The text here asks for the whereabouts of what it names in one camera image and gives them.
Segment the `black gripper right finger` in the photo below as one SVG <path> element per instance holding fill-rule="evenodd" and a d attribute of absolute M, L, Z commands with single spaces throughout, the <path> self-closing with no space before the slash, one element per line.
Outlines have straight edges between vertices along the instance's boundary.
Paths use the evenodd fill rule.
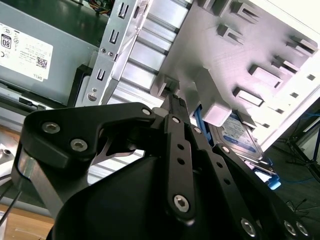
<path fill-rule="evenodd" d="M 308 227 L 230 149 L 210 146 L 188 123 L 195 175 L 196 220 L 182 240 L 310 240 Z"/>

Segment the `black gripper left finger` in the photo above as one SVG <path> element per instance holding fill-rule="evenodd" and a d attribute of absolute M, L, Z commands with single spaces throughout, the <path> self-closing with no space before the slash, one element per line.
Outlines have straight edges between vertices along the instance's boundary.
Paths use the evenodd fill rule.
<path fill-rule="evenodd" d="M 175 218 L 192 225 L 194 188 L 178 184 L 192 167 L 186 103 L 167 96 L 159 110 L 139 102 L 36 111 L 23 123 L 13 182 L 42 199 L 57 219 L 80 191 L 143 158 L 167 165 L 166 200 Z"/>

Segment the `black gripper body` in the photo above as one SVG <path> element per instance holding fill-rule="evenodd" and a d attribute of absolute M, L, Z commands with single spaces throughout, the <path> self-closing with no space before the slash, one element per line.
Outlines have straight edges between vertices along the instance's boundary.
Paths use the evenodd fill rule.
<path fill-rule="evenodd" d="M 144 157 L 72 196 L 53 227 L 56 240 L 238 240 L 222 201 L 206 193 L 190 170 L 178 184 L 194 188 L 190 226 L 174 216 L 167 202 L 167 164 Z"/>

